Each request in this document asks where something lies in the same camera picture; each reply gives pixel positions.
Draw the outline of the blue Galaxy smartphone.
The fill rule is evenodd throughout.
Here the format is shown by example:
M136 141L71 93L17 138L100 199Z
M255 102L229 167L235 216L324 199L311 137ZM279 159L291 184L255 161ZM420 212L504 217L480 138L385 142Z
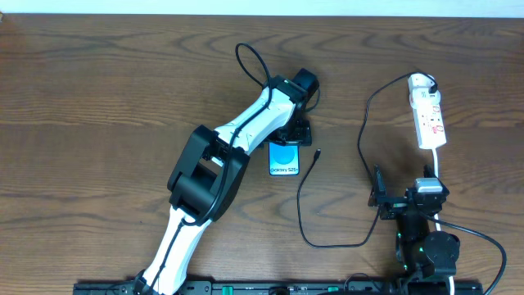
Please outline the blue Galaxy smartphone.
M299 147L294 145L269 145L269 174L295 176L300 173Z

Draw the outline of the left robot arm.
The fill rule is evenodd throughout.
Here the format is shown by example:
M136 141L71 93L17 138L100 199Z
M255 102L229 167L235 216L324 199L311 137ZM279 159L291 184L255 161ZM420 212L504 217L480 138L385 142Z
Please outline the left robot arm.
M226 125L198 126L171 173L169 223L153 262L133 282L135 294L174 294L206 228L237 195L251 153L263 143L309 146L308 101L318 91L315 74L300 69L293 79L275 76L259 98Z

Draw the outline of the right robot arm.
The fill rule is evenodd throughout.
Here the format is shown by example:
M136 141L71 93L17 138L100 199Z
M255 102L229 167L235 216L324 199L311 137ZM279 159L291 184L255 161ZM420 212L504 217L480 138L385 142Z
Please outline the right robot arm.
M430 166L414 180L402 197L392 197L378 166L374 167L373 190L368 205L379 209L382 220L394 220L397 227L395 251L405 273L393 286L399 294L449 294L449 278L456 275L460 241L445 231L432 231L428 217L442 210L449 190Z

